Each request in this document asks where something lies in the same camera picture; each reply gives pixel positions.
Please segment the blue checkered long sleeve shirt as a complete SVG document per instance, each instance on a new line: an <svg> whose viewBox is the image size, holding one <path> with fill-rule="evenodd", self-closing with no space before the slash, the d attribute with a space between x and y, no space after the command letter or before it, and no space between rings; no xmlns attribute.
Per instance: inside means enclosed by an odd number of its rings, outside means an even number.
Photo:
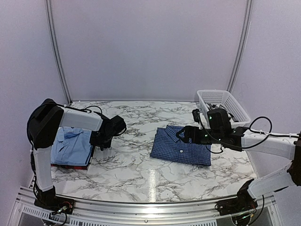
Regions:
<svg viewBox="0 0 301 226"><path fill-rule="evenodd" d="M210 148L180 140L176 133L182 129L181 126L169 125L157 128L150 157L189 165L211 166Z"/></svg>

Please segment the light blue shirt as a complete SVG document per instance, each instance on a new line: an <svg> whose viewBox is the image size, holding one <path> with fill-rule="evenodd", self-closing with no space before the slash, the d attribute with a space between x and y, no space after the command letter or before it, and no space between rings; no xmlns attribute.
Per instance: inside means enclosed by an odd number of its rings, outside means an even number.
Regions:
<svg viewBox="0 0 301 226"><path fill-rule="evenodd" d="M86 166L91 157L91 131L61 127L51 147L51 163L56 165Z"/></svg>

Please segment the red black plaid shirt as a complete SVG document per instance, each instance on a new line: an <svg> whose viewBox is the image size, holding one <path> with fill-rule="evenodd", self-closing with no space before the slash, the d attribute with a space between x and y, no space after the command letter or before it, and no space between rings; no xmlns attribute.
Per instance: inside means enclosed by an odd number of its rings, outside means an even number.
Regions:
<svg viewBox="0 0 301 226"><path fill-rule="evenodd" d="M59 165L59 164L51 164L51 167L59 167L63 169L74 169L74 170L87 170L92 162L92 158L95 152L95 146L92 146L91 155L86 165L84 166L72 166L72 165Z"/></svg>

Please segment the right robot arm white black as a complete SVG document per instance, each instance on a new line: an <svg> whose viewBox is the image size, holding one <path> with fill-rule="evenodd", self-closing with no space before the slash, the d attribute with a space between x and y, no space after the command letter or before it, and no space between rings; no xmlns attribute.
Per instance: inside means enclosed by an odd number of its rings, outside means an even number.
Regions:
<svg viewBox="0 0 301 226"><path fill-rule="evenodd" d="M281 191L289 186L301 185L300 134L274 134L271 130L264 132L253 130L251 127L233 128L228 113L223 109L207 112L209 128L206 128L199 110L193 110L192 114L199 126L186 126L176 133L176 137L185 143L220 144L233 151L266 153L291 161L282 169L245 182L233 200L233 207L236 210L243 211L259 196Z"/></svg>

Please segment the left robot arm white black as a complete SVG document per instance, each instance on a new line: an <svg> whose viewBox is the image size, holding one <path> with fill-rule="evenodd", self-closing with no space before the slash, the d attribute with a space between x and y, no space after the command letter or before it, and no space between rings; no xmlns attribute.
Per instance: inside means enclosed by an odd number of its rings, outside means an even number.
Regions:
<svg viewBox="0 0 301 226"><path fill-rule="evenodd" d="M30 115L26 133L31 144L31 168L35 175L36 199L54 210L59 206L52 183L50 151L60 127L75 127L90 130L90 143L100 149L109 148L113 137L122 135L126 123L120 116L108 118L101 112L76 109L45 99Z"/></svg>

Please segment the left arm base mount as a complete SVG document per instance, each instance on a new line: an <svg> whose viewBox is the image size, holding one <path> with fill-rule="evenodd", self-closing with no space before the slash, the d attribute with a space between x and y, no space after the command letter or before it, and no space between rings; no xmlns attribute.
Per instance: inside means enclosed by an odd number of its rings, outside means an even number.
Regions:
<svg viewBox="0 0 301 226"><path fill-rule="evenodd" d="M60 196L46 196L35 199L34 205L54 213L67 213L72 214L75 200Z"/></svg>

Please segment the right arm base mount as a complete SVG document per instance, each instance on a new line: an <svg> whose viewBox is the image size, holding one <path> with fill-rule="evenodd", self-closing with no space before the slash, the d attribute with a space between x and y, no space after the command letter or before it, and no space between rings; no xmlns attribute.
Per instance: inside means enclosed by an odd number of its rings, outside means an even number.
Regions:
<svg viewBox="0 0 301 226"><path fill-rule="evenodd" d="M247 199L245 197L236 197L225 200L220 200L216 203L215 209L221 216L228 214L236 214L247 210L254 210L258 207L254 199Z"/></svg>

